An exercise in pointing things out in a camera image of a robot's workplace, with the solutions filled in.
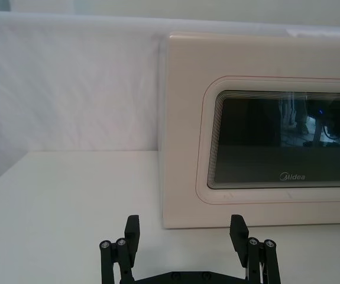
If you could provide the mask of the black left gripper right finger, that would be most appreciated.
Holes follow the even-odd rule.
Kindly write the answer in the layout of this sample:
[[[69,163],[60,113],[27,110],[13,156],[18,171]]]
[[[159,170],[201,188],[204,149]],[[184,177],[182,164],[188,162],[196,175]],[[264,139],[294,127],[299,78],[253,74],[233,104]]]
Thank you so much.
[[[241,215],[231,216],[229,235],[241,266],[245,269],[247,283],[281,283],[275,241],[267,239],[260,242],[250,237]]]

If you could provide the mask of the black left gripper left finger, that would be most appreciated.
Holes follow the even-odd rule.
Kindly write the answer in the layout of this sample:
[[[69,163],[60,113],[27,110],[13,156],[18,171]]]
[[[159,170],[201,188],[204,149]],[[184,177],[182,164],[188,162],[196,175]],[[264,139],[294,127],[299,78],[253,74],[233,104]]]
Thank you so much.
[[[114,264],[117,263],[121,275],[120,283],[135,283],[132,268],[140,240],[140,219],[130,215],[125,225],[124,236],[112,243],[109,240],[99,244],[101,254],[101,283],[115,283]]]

